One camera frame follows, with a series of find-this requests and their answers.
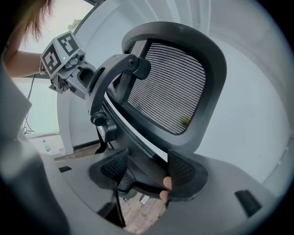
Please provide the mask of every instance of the hair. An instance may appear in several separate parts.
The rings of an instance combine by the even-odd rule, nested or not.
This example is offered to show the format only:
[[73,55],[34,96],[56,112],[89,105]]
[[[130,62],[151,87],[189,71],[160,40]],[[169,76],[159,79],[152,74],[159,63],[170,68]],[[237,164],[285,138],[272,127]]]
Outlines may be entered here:
[[53,2],[54,0],[36,0],[34,2],[23,22],[25,36],[32,34],[36,41],[42,37],[42,25],[45,23],[45,17],[52,13]]

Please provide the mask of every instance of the water bottle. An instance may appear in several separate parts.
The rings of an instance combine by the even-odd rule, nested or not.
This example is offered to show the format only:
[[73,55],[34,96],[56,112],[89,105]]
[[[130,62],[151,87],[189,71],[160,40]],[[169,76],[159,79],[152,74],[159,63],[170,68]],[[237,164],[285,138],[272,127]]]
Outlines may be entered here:
[[44,145],[45,145],[45,150],[46,150],[46,152],[51,152],[51,148],[50,148],[50,146],[46,143],[46,140],[43,140],[43,143],[44,143]]

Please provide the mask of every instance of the wooden floor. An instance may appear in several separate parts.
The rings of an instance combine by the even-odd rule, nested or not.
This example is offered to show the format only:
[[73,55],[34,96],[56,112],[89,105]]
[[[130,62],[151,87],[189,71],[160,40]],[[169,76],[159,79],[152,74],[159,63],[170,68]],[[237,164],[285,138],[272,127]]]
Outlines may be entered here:
[[[95,154],[98,147],[99,144],[92,145],[76,150],[71,155],[60,157],[55,160],[58,161],[91,156]],[[142,197],[143,195],[141,193],[137,193],[135,197],[129,200],[119,198],[122,214],[126,223],[126,227],[124,229],[133,234],[144,233],[165,211],[165,205],[162,200],[149,198],[145,204],[142,204],[140,202]]]

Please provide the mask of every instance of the human hand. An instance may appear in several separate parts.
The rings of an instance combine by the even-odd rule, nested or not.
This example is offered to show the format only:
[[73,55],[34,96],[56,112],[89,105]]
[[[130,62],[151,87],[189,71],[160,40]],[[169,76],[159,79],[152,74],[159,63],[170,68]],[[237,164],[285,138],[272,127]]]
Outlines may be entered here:
[[[171,190],[171,177],[168,176],[164,178],[164,186]],[[161,191],[159,194],[160,199],[165,203],[167,203],[168,196],[169,191]]]

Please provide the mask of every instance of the mesh backrest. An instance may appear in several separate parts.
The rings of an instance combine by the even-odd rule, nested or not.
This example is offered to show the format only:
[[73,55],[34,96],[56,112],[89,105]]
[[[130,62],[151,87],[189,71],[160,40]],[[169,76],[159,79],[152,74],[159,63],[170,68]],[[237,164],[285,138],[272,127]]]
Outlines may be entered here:
[[180,134],[204,89],[204,69],[187,53],[160,43],[151,44],[146,59],[151,63],[149,76],[136,80],[128,102],[161,127]]

